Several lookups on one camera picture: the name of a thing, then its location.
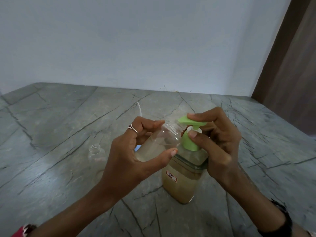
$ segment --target pump nozzle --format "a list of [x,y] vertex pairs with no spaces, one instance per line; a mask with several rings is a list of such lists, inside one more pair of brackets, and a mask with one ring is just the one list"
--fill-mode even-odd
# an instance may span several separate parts
[[191,151],[198,151],[200,150],[200,147],[198,147],[188,136],[188,132],[190,130],[195,130],[199,133],[202,133],[202,130],[200,129],[200,126],[206,125],[207,122],[198,122],[198,121],[193,121],[190,120],[187,116],[182,116],[178,119],[179,123],[186,124],[186,125],[191,125],[192,127],[188,127],[188,129],[184,132],[182,136],[182,145],[184,148],[187,150]]

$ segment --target person's right hand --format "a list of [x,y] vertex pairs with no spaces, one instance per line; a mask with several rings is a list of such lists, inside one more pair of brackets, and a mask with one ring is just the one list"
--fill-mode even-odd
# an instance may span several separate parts
[[204,113],[188,113],[187,117],[199,122],[208,122],[201,126],[203,134],[190,131],[189,137],[199,147],[207,151],[209,164],[207,171],[221,185],[229,185],[238,167],[238,147],[241,133],[220,107]]

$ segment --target person's left hand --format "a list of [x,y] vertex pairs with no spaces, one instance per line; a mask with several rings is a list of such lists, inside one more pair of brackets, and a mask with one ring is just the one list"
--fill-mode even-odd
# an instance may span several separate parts
[[106,205],[107,209],[109,205],[114,205],[132,191],[141,181],[165,167],[177,153],[176,148],[171,148],[146,162],[138,161],[135,157],[136,145],[143,144],[152,132],[161,128],[164,122],[164,120],[152,121],[136,117],[132,125],[138,134],[132,129],[127,129],[123,135],[113,140],[103,176],[95,187],[101,198],[111,200],[111,203]]

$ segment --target black wristband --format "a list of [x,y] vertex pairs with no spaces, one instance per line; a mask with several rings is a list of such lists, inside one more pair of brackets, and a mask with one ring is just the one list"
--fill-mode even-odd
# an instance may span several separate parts
[[263,237],[291,237],[292,236],[292,227],[293,222],[292,219],[286,210],[286,207],[284,205],[281,205],[279,202],[275,200],[271,200],[271,202],[279,208],[280,211],[285,215],[285,223],[276,231],[273,232],[262,232],[258,230],[259,234],[261,234]]

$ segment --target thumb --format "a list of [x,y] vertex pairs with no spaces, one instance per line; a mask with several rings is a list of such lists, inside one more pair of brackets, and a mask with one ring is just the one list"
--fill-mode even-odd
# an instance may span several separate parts
[[143,162],[143,170],[145,173],[145,178],[148,178],[153,173],[161,170],[165,166],[168,165],[171,158],[178,152],[177,148],[171,148],[168,150],[163,151],[160,155],[156,156],[155,158]]
[[226,154],[225,151],[204,134],[198,133],[197,131],[189,131],[188,136],[199,147],[206,150],[212,160],[217,160],[223,154]]

